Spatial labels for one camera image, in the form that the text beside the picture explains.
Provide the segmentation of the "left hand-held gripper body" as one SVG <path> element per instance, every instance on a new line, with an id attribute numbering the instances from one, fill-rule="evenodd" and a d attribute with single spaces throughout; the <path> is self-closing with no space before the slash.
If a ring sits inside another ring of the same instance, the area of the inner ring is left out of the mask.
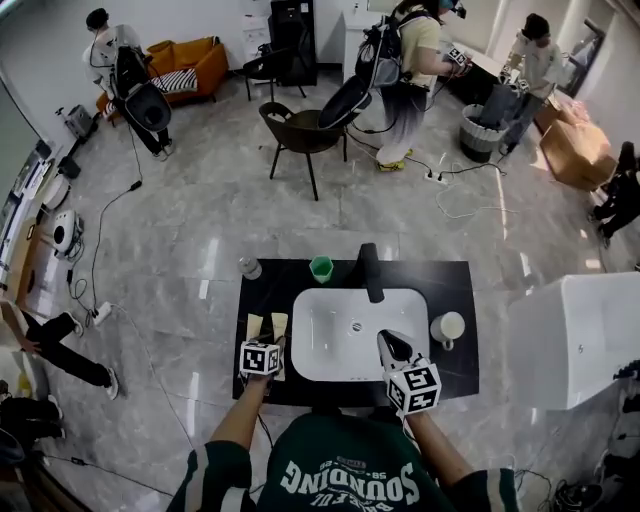
<path id="1" fill-rule="evenodd" d="M 240 345 L 239 374 L 243 378 L 257 375 L 284 381 L 285 345 L 285 338 L 278 338 L 275 343 L 263 343 L 258 340 L 243 342 Z"/>

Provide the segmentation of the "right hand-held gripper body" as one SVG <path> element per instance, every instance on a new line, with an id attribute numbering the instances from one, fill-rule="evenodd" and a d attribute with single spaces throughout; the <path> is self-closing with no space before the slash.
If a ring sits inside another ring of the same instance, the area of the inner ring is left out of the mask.
<path id="1" fill-rule="evenodd" d="M 421 357 L 401 369 L 383 374 L 386 396 L 398 417 L 434 408 L 440 399 L 441 379 L 435 364 Z"/>

